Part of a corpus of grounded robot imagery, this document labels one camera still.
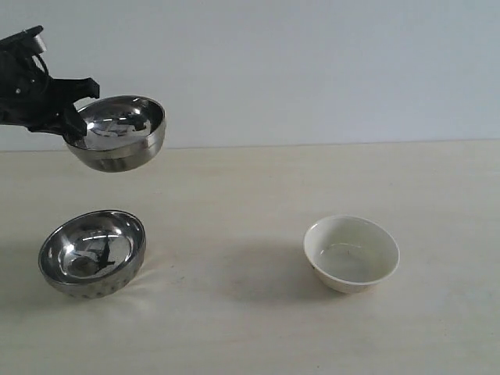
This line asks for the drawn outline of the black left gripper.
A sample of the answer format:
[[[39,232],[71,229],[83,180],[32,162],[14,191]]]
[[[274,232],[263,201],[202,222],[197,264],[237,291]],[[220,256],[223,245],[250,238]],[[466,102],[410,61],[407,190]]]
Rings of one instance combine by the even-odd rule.
[[[52,77],[41,54],[27,48],[1,50],[1,123],[79,141],[87,135],[87,123],[77,110],[63,108],[98,99],[99,84],[90,77]]]

